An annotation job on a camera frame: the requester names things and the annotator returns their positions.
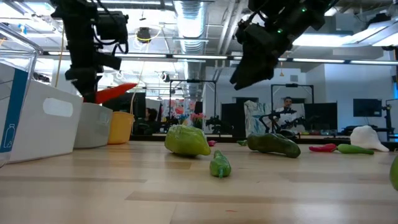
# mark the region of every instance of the red object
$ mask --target red object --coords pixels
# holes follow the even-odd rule
[[[216,141],[213,141],[213,140],[208,141],[207,143],[209,144],[210,147],[213,147],[216,145]]]
[[[337,149],[337,146],[335,144],[326,144],[324,146],[310,146],[310,150],[313,152],[333,152],[334,150]]]
[[[101,104],[108,100],[116,98],[116,97],[124,94],[126,91],[136,87],[136,85],[137,85],[137,83],[124,83],[117,87],[108,88],[106,90],[98,91],[98,92],[96,92],[96,95],[95,95],[95,103]]]

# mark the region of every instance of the monitor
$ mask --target monitor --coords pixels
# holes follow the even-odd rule
[[[380,99],[354,99],[354,117],[381,117]]]

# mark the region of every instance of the green vegetable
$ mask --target green vegetable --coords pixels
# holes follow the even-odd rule
[[[253,151],[276,152],[289,158],[297,158],[301,153],[296,143],[280,134],[251,134],[248,137],[248,146]]]
[[[243,141],[236,141],[239,145],[241,146],[247,146],[248,140],[243,140]]]
[[[364,149],[359,146],[352,146],[349,144],[340,144],[337,146],[337,150],[339,150],[343,154],[374,154],[372,150]]]
[[[164,146],[183,156],[208,156],[211,153],[205,133],[201,129],[185,125],[172,126],[167,132]]]
[[[220,150],[215,151],[214,158],[210,162],[210,174],[215,177],[223,178],[229,176],[231,170],[228,159],[222,155]]]
[[[398,190],[398,156],[392,162],[390,169],[390,181],[394,189]]]

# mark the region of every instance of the yellow container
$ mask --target yellow container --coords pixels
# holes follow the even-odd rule
[[[124,144],[130,140],[134,115],[125,112],[113,112],[108,144]]]

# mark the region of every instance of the green cucumber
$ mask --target green cucumber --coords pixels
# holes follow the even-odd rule
[[[340,144],[337,146],[337,150],[339,150],[343,154],[368,154],[373,155],[374,151],[369,149],[364,149],[359,146],[352,146],[349,144]]]
[[[248,137],[248,146],[253,151],[276,152],[289,158],[297,158],[301,154],[299,146],[281,134],[251,134]]]
[[[214,158],[210,162],[210,174],[222,179],[231,174],[232,168],[228,159],[221,153],[220,150],[214,152]]]
[[[398,156],[392,162],[390,169],[390,181],[394,189],[398,190]]]

